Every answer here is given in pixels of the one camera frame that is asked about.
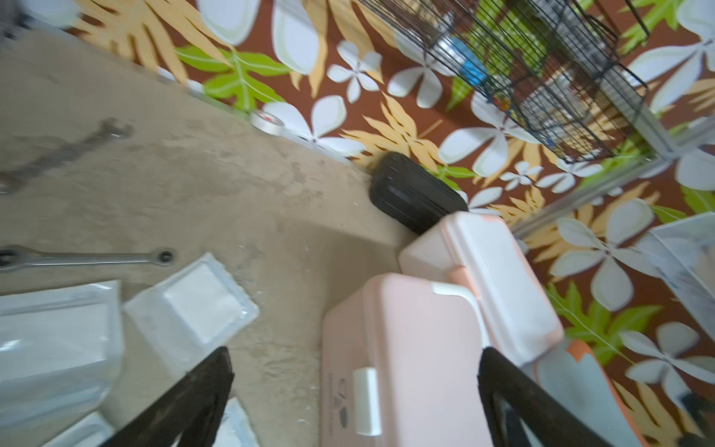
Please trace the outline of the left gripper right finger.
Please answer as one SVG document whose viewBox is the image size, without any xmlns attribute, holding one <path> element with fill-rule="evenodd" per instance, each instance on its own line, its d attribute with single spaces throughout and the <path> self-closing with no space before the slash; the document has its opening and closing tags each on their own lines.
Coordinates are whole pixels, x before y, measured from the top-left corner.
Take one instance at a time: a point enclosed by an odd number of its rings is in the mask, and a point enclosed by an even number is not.
<svg viewBox="0 0 715 447">
<path fill-rule="evenodd" d="M 484 348 L 480 399 L 495 446 L 607 446 L 495 348 Z"/>
</svg>

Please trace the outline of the blue orange first aid kit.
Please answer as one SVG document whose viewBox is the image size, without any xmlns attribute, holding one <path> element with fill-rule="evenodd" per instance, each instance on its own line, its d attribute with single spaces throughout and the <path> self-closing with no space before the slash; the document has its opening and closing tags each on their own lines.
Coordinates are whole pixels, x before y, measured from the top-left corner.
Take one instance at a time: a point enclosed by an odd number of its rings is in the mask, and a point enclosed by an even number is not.
<svg viewBox="0 0 715 447">
<path fill-rule="evenodd" d="M 521 370 L 610 445 L 647 444 L 629 409 L 585 342 L 565 339 Z"/>
</svg>

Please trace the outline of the white first aid kit box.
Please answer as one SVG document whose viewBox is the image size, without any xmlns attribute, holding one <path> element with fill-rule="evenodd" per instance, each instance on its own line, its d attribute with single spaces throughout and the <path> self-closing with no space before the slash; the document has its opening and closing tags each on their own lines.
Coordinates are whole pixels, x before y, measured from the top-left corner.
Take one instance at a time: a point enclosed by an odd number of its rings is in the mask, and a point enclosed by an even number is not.
<svg viewBox="0 0 715 447">
<path fill-rule="evenodd" d="M 564 327 L 505 221 L 455 212 L 401 251 L 403 274 L 469 288 L 493 345 L 518 366 L 564 339 Z"/>
</svg>

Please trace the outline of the pink first aid kit box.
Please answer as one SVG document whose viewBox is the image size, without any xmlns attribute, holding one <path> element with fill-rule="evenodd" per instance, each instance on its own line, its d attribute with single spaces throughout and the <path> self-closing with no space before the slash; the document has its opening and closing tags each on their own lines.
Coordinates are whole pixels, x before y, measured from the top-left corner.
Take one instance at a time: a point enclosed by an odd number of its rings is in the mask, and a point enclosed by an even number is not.
<svg viewBox="0 0 715 447">
<path fill-rule="evenodd" d="M 368 280 L 323 321 L 322 445 L 492 445 L 478 380 L 490 344 L 468 288 Z"/>
</svg>

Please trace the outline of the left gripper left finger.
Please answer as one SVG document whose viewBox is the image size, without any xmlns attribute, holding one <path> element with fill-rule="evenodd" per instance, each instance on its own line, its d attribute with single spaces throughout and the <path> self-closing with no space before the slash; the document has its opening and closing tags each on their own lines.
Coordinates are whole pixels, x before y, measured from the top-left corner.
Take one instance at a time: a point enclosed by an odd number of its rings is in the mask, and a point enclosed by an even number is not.
<svg viewBox="0 0 715 447">
<path fill-rule="evenodd" d="M 229 350 L 216 348 L 105 446 L 212 446 L 235 374 Z"/>
</svg>

